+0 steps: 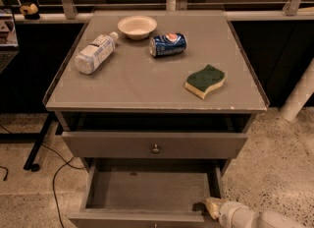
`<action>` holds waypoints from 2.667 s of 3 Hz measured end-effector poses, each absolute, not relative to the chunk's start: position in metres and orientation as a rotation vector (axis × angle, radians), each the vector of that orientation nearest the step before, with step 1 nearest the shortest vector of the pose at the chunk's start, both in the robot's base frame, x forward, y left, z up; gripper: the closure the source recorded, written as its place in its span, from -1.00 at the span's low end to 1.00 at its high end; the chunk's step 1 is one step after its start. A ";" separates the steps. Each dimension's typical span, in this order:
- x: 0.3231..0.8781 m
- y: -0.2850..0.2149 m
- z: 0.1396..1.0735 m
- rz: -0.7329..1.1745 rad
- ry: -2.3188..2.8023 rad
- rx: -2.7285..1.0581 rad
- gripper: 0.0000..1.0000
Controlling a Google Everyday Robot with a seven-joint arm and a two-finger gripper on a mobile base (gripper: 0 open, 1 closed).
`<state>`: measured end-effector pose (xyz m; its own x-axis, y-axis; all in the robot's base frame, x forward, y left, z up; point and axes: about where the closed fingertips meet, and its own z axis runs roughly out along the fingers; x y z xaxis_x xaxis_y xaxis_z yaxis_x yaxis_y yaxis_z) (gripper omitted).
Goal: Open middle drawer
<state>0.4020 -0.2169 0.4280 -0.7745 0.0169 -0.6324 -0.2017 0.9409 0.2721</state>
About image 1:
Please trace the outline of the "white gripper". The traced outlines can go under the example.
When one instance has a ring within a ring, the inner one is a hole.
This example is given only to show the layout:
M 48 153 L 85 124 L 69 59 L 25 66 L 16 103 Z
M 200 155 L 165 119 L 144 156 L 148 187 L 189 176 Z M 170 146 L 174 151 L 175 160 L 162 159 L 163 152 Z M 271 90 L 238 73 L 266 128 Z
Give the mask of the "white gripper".
M 258 228 L 260 214 L 242 203 L 210 197 L 205 206 L 213 219 L 219 218 L 222 228 Z

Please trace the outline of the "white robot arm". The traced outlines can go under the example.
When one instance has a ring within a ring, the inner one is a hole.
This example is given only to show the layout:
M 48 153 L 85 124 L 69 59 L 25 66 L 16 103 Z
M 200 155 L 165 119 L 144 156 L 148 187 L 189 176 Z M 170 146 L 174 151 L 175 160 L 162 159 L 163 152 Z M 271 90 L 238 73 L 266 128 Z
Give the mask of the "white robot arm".
M 237 201 L 207 198 L 205 206 L 222 228 L 306 228 L 278 212 L 256 212 Z

